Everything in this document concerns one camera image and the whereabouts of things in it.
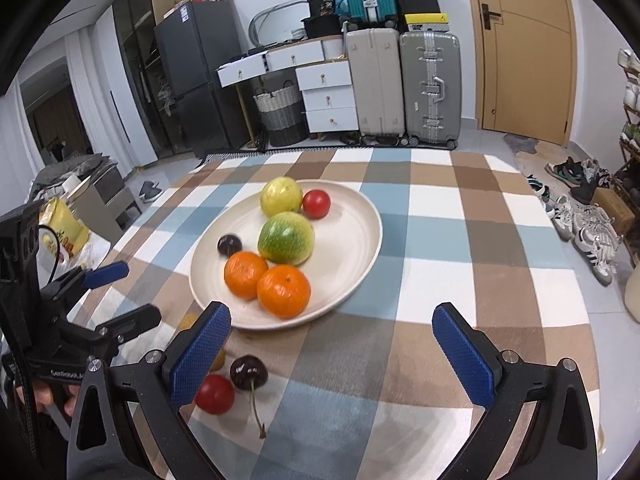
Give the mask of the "person's left hand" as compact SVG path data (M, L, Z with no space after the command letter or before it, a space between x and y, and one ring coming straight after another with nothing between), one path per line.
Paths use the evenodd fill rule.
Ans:
M78 385L64 385L66 391L66 401L64 404L64 413L72 417L75 411L77 396L80 387ZM39 379L32 382L32 391L34 392L36 407L39 413L42 413L47 406L54 404L53 393L50 387Z

